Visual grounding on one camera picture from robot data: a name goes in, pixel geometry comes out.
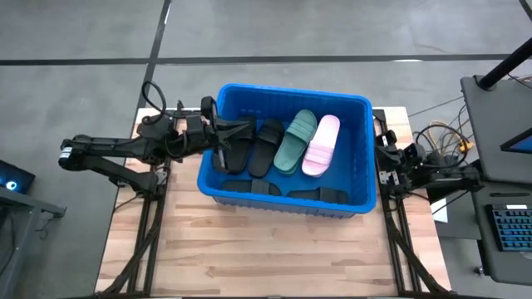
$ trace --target mint green slide sandal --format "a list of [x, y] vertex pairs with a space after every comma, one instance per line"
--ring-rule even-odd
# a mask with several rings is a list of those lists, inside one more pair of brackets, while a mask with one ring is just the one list
[[273, 159], [273, 165], [281, 174], [293, 174], [296, 171], [317, 127], [316, 116], [310, 110], [301, 110], [296, 114], [284, 132], [283, 142]]

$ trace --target blue plastic bin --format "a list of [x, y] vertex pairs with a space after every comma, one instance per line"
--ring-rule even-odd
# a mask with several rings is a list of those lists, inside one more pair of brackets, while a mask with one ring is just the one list
[[236, 175], [215, 171], [212, 165], [212, 150], [204, 153], [199, 170], [198, 187], [202, 193], [223, 204], [334, 218], [367, 213], [375, 207], [377, 195], [372, 105], [366, 98], [321, 91], [228, 84], [220, 90], [217, 103], [221, 118], [237, 120], [243, 115], [254, 115], [258, 120], [257, 129], [266, 118], [281, 120], [285, 127], [288, 127], [301, 109], [312, 111], [318, 121], [327, 114], [338, 117], [341, 121], [340, 133], [331, 165], [325, 174], [320, 178], [312, 178], [298, 167], [294, 174], [287, 176], [280, 174], [272, 165], [263, 179], [276, 184], [283, 195], [292, 190], [327, 187], [346, 191], [350, 202], [324, 203], [286, 196], [224, 191], [220, 187], [227, 179], [252, 178], [247, 170]]

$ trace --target black slide sandal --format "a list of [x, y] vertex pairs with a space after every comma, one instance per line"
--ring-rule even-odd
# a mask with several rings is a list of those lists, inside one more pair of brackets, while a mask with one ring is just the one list
[[283, 142], [284, 126], [278, 120], [267, 119], [260, 127], [249, 161], [248, 171], [254, 178], [263, 178], [273, 163], [273, 158]]
[[224, 150], [227, 169], [224, 169], [224, 167], [220, 165], [218, 153], [213, 153], [213, 166], [214, 169], [219, 172], [240, 174], [246, 167], [248, 152], [255, 140], [257, 120], [253, 116], [243, 116], [240, 117], [239, 120], [248, 120], [250, 126], [248, 129], [242, 130], [230, 138], [229, 143], [231, 145], [231, 150]]
[[263, 179], [234, 179], [222, 183], [222, 190], [281, 196], [276, 185]]
[[325, 187], [318, 187], [315, 190], [290, 191], [288, 197], [320, 200], [325, 203], [349, 204], [349, 196], [345, 191]]

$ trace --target computer monitor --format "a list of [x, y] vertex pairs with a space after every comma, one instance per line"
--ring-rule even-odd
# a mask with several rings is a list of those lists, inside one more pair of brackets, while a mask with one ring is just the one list
[[504, 142], [500, 149], [515, 153], [532, 154], [532, 128]]
[[34, 174], [30, 174], [24, 169], [19, 169], [13, 164], [0, 160], [0, 188], [26, 194], [34, 179]]

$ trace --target keyboard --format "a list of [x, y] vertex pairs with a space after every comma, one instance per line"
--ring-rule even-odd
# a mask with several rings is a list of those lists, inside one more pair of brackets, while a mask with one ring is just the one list
[[532, 206], [492, 204], [486, 208], [499, 250], [532, 252]]

